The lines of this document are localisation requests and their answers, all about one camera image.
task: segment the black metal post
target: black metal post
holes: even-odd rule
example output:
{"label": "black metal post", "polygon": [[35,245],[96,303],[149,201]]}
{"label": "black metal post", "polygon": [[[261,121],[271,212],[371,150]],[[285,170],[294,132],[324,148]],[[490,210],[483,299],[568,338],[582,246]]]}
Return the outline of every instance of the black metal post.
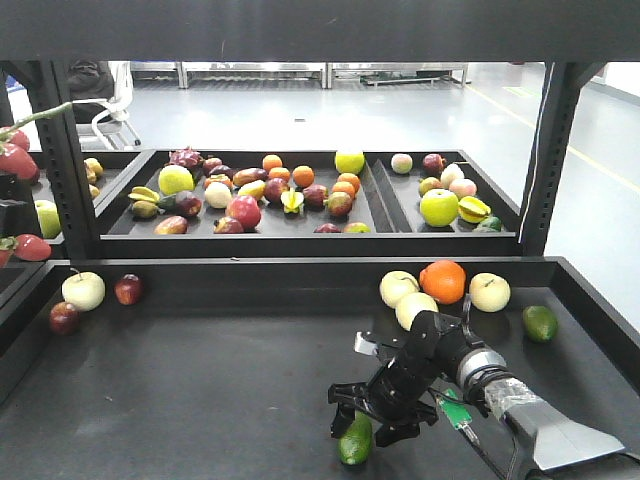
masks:
{"label": "black metal post", "polygon": [[524,255],[544,254],[580,90],[601,66],[547,64],[520,209],[518,241]]}
{"label": "black metal post", "polygon": [[9,92],[7,92],[7,74],[0,68],[0,126],[13,125],[13,113],[11,103],[9,103]]}
{"label": "black metal post", "polygon": [[[69,101],[63,62],[4,63],[28,92],[34,111]],[[93,202],[71,111],[36,121],[47,178],[58,207],[64,244],[71,259],[99,257],[99,239]]]}

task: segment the white chair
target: white chair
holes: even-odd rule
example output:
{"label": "white chair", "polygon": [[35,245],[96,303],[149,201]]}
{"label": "white chair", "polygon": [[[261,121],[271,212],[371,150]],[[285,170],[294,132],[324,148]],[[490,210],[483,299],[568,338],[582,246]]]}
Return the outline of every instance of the white chair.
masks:
{"label": "white chair", "polygon": [[[114,80],[113,97],[91,98],[87,100],[76,100],[75,103],[94,103],[104,107],[104,110],[98,113],[91,123],[76,124],[78,137],[81,143],[87,141],[95,141],[97,138],[107,148],[107,150],[116,150],[118,145],[115,142],[117,137],[122,143],[124,150],[131,150],[133,146],[131,142],[123,135],[123,126],[127,127],[133,136],[133,144],[138,146],[142,142],[138,133],[129,123],[129,112],[127,107],[133,101],[133,77],[131,75],[130,62],[109,62],[109,69]],[[103,118],[111,115],[111,120],[100,122]]]}

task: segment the orange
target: orange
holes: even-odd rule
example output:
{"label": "orange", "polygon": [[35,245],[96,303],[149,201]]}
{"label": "orange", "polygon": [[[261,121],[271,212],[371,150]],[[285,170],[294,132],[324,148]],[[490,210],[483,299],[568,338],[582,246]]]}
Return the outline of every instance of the orange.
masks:
{"label": "orange", "polygon": [[269,178],[282,178],[285,182],[288,182],[291,178],[291,173],[289,173],[288,168],[273,167],[269,170]]}
{"label": "orange", "polygon": [[316,178],[311,167],[307,167],[306,165],[300,165],[299,167],[294,168],[292,175],[293,181],[301,188],[307,188]]}
{"label": "orange", "polygon": [[353,188],[353,185],[349,182],[336,182],[335,185],[331,187],[331,193],[333,192],[348,193],[352,200],[356,198],[356,189]]}
{"label": "orange", "polygon": [[424,293],[443,305],[457,302],[464,296],[467,275],[453,260],[437,260],[420,272]]}
{"label": "orange", "polygon": [[281,166],[282,166],[282,160],[280,159],[279,156],[273,153],[266,155],[262,159],[262,168],[264,168],[267,172],[270,172],[271,169],[274,167],[281,167]]}
{"label": "orange", "polygon": [[360,178],[355,173],[341,173],[336,182],[349,182],[355,188],[356,193],[360,190]]}

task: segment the black bag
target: black bag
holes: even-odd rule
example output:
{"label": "black bag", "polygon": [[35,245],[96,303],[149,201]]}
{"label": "black bag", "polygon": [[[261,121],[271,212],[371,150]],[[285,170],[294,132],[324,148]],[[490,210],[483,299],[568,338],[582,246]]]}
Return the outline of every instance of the black bag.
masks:
{"label": "black bag", "polygon": [[[71,91],[71,100],[86,100],[89,98],[113,97],[114,81],[108,62],[92,62],[90,60],[77,60],[71,62],[67,74],[67,82]],[[104,107],[96,104],[74,104],[73,114],[76,123],[91,123],[93,117],[104,110]],[[101,121],[108,121],[107,116]]]}

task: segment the green stem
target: green stem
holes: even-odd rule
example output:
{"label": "green stem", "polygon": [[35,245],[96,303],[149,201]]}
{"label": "green stem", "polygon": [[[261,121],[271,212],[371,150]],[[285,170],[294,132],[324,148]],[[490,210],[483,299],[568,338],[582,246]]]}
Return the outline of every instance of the green stem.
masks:
{"label": "green stem", "polygon": [[49,110],[43,110],[42,112],[32,113],[31,115],[17,121],[11,128],[4,130],[0,133],[0,142],[6,142],[13,132],[21,127],[24,127],[27,123],[35,122],[42,118],[53,118],[67,110],[71,109],[71,102],[65,102],[57,107],[50,108]]}

